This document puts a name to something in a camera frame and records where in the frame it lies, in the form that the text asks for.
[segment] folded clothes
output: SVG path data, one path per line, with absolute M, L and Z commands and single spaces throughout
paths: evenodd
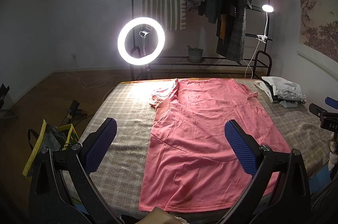
M 300 86 L 280 77 L 262 77 L 255 85 L 265 92 L 271 103 L 280 103 L 285 108 L 297 107 L 306 99 Z

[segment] blue textured pad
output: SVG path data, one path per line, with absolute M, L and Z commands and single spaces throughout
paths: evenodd
M 86 163 L 84 168 L 86 173 L 96 172 L 97 168 L 101 164 L 102 159 L 104 158 L 104 155 L 114 140 L 116 133 L 117 123 L 115 119 L 111 119 L 107 126 L 103 128 L 102 133 L 86 154 Z
M 225 123 L 224 134 L 244 171 L 255 175 L 257 172 L 256 156 L 231 121 Z

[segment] ring light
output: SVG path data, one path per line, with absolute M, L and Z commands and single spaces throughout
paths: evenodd
M 126 48 L 125 48 L 125 40 L 126 40 L 127 34 L 129 33 L 131 29 L 133 29 L 135 26 L 138 26 L 138 25 L 152 26 L 156 30 L 156 33 L 158 36 L 158 44 L 154 52 L 142 58 L 131 57 L 127 53 Z M 132 65 L 142 66 L 142 65 L 146 65 L 147 63 L 152 62 L 153 60 L 157 58 L 157 56 L 161 53 L 164 47 L 164 41 L 165 41 L 165 35 L 164 35 L 164 30 L 162 26 L 154 19 L 147 18 L 147 17 L 141 17 L 141 18 L 136 18 L 136 19 L 131 20 L 122 28 L 119 38 L 117 40 L 117 48 L 119 50 L 121 57 L 126 62 Z

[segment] bed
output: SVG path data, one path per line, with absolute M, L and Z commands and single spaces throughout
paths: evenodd
M 107 97 L 80 138 L 82 142 L 107 117 L 116 119 L 118 133 L 98 170 L 91 173 L 97 189 L 118 214 L 137 219 L 147 212 L 138 210 L 145 162 L 155 110 L 149 103 L 153 90 L 164 87 L 170 80 L 151 80 L 120 83 Z M 330 132 L 319 127 L 319 119 L 309 112 L 309 101 L 297 108 L 286 109 L 272 104 L 268 96 L 255 86 L 255 80 L 236 79 L 252 92 L 265 108 L 291 149 L 301 151 L 308 177 L 316 174 L 328 161 L 327 140 Z M 70 177 L 65 173 L 70 193 L 79 198 Z M 175 213 L 188 222 L 211 223 L 224 215 L 225 210 L 205 213 Z

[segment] black metal clothes rack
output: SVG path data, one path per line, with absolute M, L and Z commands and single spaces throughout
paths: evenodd
M 258 6 L 252 6 L 251 10 L 258 11 L 258 12 L 263 12 L 265 11 Z M 267 14 L 267 30 L 266 30 L 266 35 L 269 35 L 269 25 L 270 25 L 270 14 Z M 131 18 L 134 19 L 134 0 L 131 0 Z M 257 38 L 257 35 L 255 34 L 245 34 L 247 37 L 252 37 L 252 38 Z M 133 45 L 134 47 L 132 48 L 130 55 L 132 56 L 135 51 L 138 52 L 138 57 L 141 58 L 141 49 L 139 46 L 136 46 L 136 41 L 135 41 L 135 30 L 132 30 L 132 36 L 133 36 Z M 266 46 L 267 42 L 265 43 L 264 51 L 259 50 L 256 53 L 255 60 L 253 63 L 250 64 L 250 67 L 252 68 L 252 74 L 253 78 L 257 77 L 260 78 L 259 75 L 256 74 L 256 68 L 264 68 L 267 70 L 266 76 L 270 76 L 270 71 L 272 68 L 272 59 L 271 56 L 266 52 Z M 268 60 L 269 64 L 265 64 L 262 61 L 258 60 L 258 56 L 262 54 L 265 55 Z M 155 60 L 153 60 L 150 64 L 151 65 L 157 65 L 157 66 L 168 66 L 171 65 L 173 66 L 216 66 L 216 67 L 247 67 L 248 63 L 250 62 L 251 59 L 243 59 L 240 62 L 234 62 L 227 60 L 225 58 L 220 58 L 220 57 L 203 57 L 202 62 L 200 63 L 191 63 L 188 61 L 188 56 L 187 57 L 180 57 L 180 56 L 159 56 Z M 130 71 L 131 71 L 131 79 L 132 81 L 139 80 L 139 79 L 152 79 L 153 78 L 153 73 L 168 73 L 168 72 L 153 72 L 150 70 L 149 66 L 147 66 L 146 70 L 144 71 L 143 67 L 140 66 L 140 73 L 138 74 L 137 77 L 135 77 L 135 72 L 134 72 L 134 66 L 130 65 Z M 201 72 L 189 72 L 190 74 L 200 74 Z M 226 72 L 221 72 L 221 73 L 214 73 L 214 72 L 204 72 L 205 74 L 212 74 L 212 75 L 224 75 L 224 74 L 235 74 L 235 73 L 226 73 Z

